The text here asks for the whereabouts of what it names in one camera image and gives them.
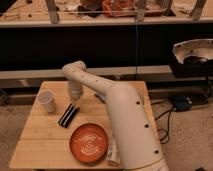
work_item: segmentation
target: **floor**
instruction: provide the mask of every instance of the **floor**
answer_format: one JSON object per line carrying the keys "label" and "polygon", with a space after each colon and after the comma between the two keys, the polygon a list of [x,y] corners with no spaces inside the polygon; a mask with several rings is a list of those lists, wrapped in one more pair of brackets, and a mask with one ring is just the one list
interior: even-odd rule
{"label": "floor", "polygon": [[[168,102],[153,105],[155,117],[170,108]],[[30,109],[31,105],[0,106],[0,171],[15,171],[8,165]],[[157,121],[159,129],[166,128],[167,118],[165,115]],[[201,167],[213,171],[213,103],[201,109],[172,112],[170,141],[162,148],[171,171]]]}

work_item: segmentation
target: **white device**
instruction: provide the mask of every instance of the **white device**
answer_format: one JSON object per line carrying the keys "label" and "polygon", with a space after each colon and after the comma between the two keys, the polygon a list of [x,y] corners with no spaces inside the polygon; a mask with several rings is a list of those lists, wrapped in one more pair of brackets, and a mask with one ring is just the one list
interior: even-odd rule
{"label": "white device", "polygon": [[86,71],[82,61],[62,69],[74,99],[83,94],[82,84],[105,96],[106,109],[126,170],[168,171],[161,145],[144,111],[137,90],[127,82],[112,81]]}

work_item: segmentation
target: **paper cup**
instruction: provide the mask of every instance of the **paper cup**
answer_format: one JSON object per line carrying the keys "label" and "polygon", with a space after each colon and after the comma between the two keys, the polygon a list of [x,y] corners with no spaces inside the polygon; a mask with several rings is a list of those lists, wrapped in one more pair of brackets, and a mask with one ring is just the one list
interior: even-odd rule
{"label": "paper cup", "polygon": [[51,90],[41,90],[37,96],[37,101],[48,113],[55,111],[54,93]]}

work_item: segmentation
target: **red plate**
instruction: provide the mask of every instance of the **red plate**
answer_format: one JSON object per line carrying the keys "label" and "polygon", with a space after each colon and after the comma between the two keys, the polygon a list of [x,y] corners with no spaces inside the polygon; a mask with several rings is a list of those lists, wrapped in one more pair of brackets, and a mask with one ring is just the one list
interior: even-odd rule
{"label": "red plate", "polygon": [[100,160],[107,151],[108,138],[99,125],[85,124],[78,127],[71,136],[70,149],[73,156],[83,163]]}

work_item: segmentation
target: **wooden tabletop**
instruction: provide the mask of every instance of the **wooden tabletop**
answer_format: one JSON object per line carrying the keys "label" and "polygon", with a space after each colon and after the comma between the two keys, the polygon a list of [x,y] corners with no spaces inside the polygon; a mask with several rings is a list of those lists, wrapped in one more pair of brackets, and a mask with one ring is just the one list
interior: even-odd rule
{"label": "wooden tabletop", "polygon": [[[146,85],[142,81],[131,81],[141,97],[148,118],[156,131],[152,108]],[[106,160],[94,166],[80,164],[69,150],[69,140],[73,131],[84,123],[96,123],[104,128],[108,137],[111,128],[105,105],[94,96],[94,91],[84,87],[84,94],[79,100],[80,111],[74,117],[69,127],[62,128],[58,120],[71,103],[67,94],[67,81],[46,81],[40,90],[51,89],[55,94],[57,110],[46,113],[37,101],[34,102],[28,120],[18,141],[10,168],[14,169],[119,169],[109,166]]]}

